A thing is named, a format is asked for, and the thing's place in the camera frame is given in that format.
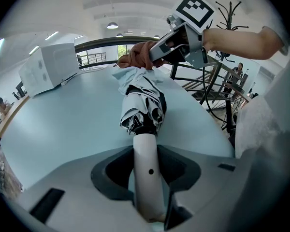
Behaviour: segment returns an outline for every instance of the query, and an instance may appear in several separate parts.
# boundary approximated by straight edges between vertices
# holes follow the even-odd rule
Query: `white table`
[[[119,126],[123,96],[111,71],[85,73],[30,98],[13,118],[1,145],[25,188],[65,162],[133,144]],[[167,102],[158,144],[233,157],[220,127],[192,96],[167,76],[158,85]]]

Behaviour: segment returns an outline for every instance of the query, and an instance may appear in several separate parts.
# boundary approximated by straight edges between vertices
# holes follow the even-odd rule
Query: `railing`
[[[94,54],[86,54],[86,55],[77,55],[78,66],[84,68],[83,66],[92,64],[92,63],[101,63],[106,62],[106,53],[94,53]]]
[[[86,43],[82,43],[79,45],[75,46],[75,52],[83,52],[83,51],[88,51],[90,49],[95,49],[99,47],[106,47],[106,46],[112,46],[112,45],[122,45],[122,44],[136,44],[140,42],[146,42],[146,41],[156,41],[154,38],[150,37],[137,37],[137,36],[124,36],[124,37],[113,37],[113,38],[106,38],[106,39],[100,39],[100,40],[95,40],[95,41],[90,41]],[[82,66],[80,66],[80,69],[85,69],[85,68],[90,68],[94,66],[99,66],[101,63],[103,64],[115,64],[117,63],[117,60],[111,60],[111,61],[106,61],[106,57],[101,57],[97,58],[96,54],[87,54],[82,57],[87,57],[87,62],[82,63]],[[197,100],[202,103],[204,101],[205,93],[207,94],[207,100],[212,101],[212,109],[219,109],[221,107],[224,107],[225,101],[230,100],[230,98],[225,98],[224,95],[229,95],[230,93],[228,92],[221,92],[223,88],[228,88],[230,90],[234,91],[234,94],[232,96],[233,100],[233,112],[237,112],[243,101],[249,102],[250,98],[245,96],[241,89],[241,87],[244,85],[244,80],[238,76],[233,70],[230,68],[226,67],[225,65],[222,64],[222,62],[218,62],[216,59],[212,59],[213,61],[217,62],[216,65],[212,71],[207,71],[204,70],[204,79],[203,76],[199,76],[195,79],[191,78],[183,78],[183,77],[176,77],[176,72],[178,66],[184,67],[184,68],[190,68],[194,69],[195,71],[203,71],[203,68],[194,68],[192,66],[186,65],[186,64],[181,64],[181,63],[175,63],[172,65],[170,77],[173,80],[184,80],[188,81],[188,83],[183,85],[183,88],[185,88],[186,91],[188,92],[194,92],[192,96]],[[221,76],[219,75],[220,69],[226,70],[229,74],[234,75],[238,80],[242,82],[242,85],[239,86],[237,84],[230,84],[230,80],[228,80],[228,75],[226,76]],[[220,77],[223,79],[223,82],[221,84],[215,83],[217,77]],[[204,84],[207,84],[206,91],[204,90],[203,86]],[[219,87],[218,91],[212,90],[212,87]]]

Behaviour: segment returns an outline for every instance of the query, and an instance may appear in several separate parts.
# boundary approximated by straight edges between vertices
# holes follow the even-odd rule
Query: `white cloth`
[[[290,36],[281,21],[266,25],[277,33],[288,54]],[[255,97],[238,113],[235,137],[235,156],[240,158],[249,148],[258,148],[270,136],[290,131],[290,60],[275,77],[264,95]]]
[[[118,90],[123,95],[127,94],[130,85],[140,90],[130,92],[124,97],[120,126],[132,132],[138,126],[136,123],[143,124],[144,114],[153,121],[158,132],[164,114],[159,100],[161,90],[157,88],[156,83],[161,83],[163,79],[156,76],[153,70],[134,66],[124,69],[114,67],[113,76],[118,80]]]

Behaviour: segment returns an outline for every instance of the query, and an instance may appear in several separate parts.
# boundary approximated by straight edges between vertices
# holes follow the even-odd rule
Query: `wall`
[[[255,79],[255,85],[252,89],[253,93],[258,93],[259,95],[262,95],[266,92],[269,85],[271,84],[272,80],[268,78],[263,73],[259,72]]]
[[[0,76],[0,97],[2,97],[4,101],[8,100],[9,103],[16,101],[12,93],[16,93],[15,87],[21,81],[18,74],[21,67],[22,65],[16,66]]]
[[[258,63],[259,65],[266,68],[269,72],[271,72],[274,75],[277,75],[279,72],[283,70],[283,67],[281,67],[279,64],[277,64],[272,59],[268,60],[253,60],[254,62]]]
[[[51,45],[54,45],[54,44],[64,44],[64,43],[73,43],[74,44],[74,38],[76,38],[76,37],[78,37],[77,34],[68,33],[68,34],[60,37],[59,39],[57,39],[53,43],[51,43]]]
[[[74,40],[74,45],[82,44],[82,43],[85,43],[85,42],[88,42],[88,41],[91,41],[91,39],[89,37],[87,37],[87,36],[83,36],[81,38],[78,38],[78,39]]]
[[[105,52],[105,49],[104,49],[104,47],[99,47],[99,48],[87,50],[87,52],[88,52],[88,54],[103,53],[103,52]]]
[[[288,47],[288,54],[286,56],[278,51],[271,57],[271,60],[280,65],[282,68],[285,68],[287,63],[290,61],[290,46]]]
[[[103,47],[106,55],[106,61],[118,60],[117,45]]]

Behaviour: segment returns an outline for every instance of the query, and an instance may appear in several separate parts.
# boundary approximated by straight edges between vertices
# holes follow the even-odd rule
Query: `ceiling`
[[[5,38],[0,52],[0,72],[29,57],[37,45],[46,46],[62,37],[85,35],[90,40],[114,37],[117,33],[133,31],[133,35],[152,37],[168,32],[166,17],[177,0],[19,0],[0,25],[0,38]],[[207,0],[217,10],[218,1],[233,6],[240,0]],[[273,12],[265,0],[241,0],[233,17],[234,25],[249,26],[258,32]],[[223,21],[217,10],[213,27]],[[109,22],[117,29],[106,29]],[[45,38],[59,31],[53,38]]]

